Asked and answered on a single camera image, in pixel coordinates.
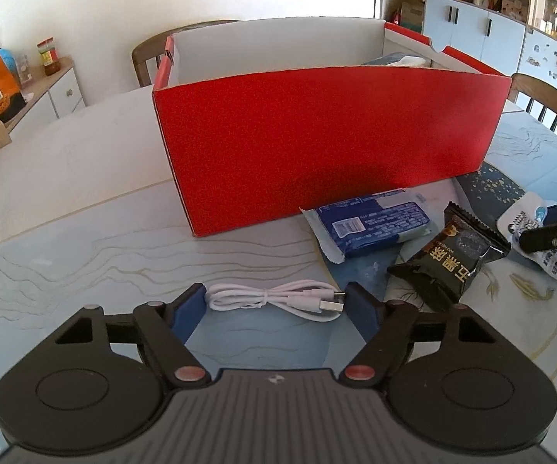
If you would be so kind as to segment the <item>blue globe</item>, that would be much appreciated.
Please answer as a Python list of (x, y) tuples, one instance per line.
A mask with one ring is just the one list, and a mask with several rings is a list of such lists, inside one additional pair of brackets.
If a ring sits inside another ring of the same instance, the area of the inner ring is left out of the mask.
[(16, 62), (10, 50), (0, 48), (0, 57), (8, 70), (15, 76), (18, 76)]

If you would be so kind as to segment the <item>white drawer cabinet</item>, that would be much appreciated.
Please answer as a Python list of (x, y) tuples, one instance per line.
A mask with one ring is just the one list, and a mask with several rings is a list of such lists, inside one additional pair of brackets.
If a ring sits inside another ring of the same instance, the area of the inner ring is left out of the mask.
[(74, 61), (64, 56), (59, 63), (59, 71), (52, 75), (45, 74), (42, 66), (30, 69), (34, 80), (22, 88), (26, 105), (6, 123), (12, 139), (20, 136), (25, 129), (46, 127), (85, 108)]

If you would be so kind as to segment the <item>blue patterned table mat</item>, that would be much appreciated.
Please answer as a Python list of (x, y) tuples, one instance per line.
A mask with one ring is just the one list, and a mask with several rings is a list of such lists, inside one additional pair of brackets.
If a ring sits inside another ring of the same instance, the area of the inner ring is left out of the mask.
[[(557, 202), (557, 134), (529, 115), (502, 116), (486, 160)], [(171, 300), (195, 282), (334, 283), (302, 216), (194, 239), (170, 178), (41, 223), (0, 242), (0, 377), (83, 304), (125, 313)], [(557, 387), (557, 285), (538, 269), (513, 252), (485, 267), (463, 302)], [(362, 346), (345, 318), (316, 325), (270, 306), (208, 314), (188, 347), (212, 374), (222, 367), (338, 371)], [(557, 457), (557, 418), (545, 445)], [(0, 433), (0, 452), (5, 446)]]

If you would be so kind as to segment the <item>blue tissue packet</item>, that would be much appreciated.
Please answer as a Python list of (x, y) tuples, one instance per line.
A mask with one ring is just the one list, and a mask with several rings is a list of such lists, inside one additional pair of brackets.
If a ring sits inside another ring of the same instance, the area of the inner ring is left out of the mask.
[(413, 189), (392, 189), (301, 213), (324, 257), (336, 265), (433, 231), (426, 200)]

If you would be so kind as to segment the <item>red cardboard box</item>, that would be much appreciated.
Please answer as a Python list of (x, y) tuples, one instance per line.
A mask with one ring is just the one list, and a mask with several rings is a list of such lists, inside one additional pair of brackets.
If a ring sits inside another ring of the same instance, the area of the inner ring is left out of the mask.
[[(366, 66), (413, 53), (430, 67)], [(153, 106), (193, 235), (480, 168), (508, 75), (377, 19), (237, 21), (168, 36)]]

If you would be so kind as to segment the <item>brown wooden chair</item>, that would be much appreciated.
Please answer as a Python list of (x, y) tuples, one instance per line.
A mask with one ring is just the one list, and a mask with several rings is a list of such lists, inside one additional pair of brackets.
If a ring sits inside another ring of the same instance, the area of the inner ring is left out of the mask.
[(153, 81), (149, 74), (148, 63), (154, 60), (156, 67), (160, 67), (162, 56), (164, 56), (164, 47), (167, 37), (180, 31), (192, 31), (193, 29), (228, 24), (237, 22), (237, 19), (218, 19), (203, 22), (196, 22), (171, 28), (169, 31), (162, 31), (158, 35), (154, 35), (137, 45), (131, 51), (131, 62), (133, 62), (135, 74), (138, 84), (141, 88), (152, 85)]

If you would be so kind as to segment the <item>red-labelled jar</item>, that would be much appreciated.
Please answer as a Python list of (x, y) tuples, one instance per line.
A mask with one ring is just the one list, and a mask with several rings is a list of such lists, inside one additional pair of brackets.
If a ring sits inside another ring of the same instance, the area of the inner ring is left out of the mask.
[(56, 50), (54, 38), (44, 39), (36, 45), (40, 55), (41, 64), (43, 64), (44, 74), (49, 77), (58, 72), (61, 68), (58, 52)]

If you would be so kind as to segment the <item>black snack packet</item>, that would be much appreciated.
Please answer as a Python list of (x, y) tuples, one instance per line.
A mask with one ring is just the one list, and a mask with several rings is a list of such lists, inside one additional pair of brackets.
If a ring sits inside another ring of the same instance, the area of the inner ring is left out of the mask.
[(447, 204), (444, 221), (444, 228), (416, 254), (387, 269), (408, 282), (434, 312), (458, 304), (483, 266), (511, 250), (502, 234), (458, 204)]

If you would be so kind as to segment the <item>white pink snack pouch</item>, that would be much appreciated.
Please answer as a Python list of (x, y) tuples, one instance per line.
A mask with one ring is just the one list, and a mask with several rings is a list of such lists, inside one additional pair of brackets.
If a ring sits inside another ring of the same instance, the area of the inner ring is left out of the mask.
[(557, 204), (527, 192), (496, 221), (499, 232), (524, 258), (557, 281)]

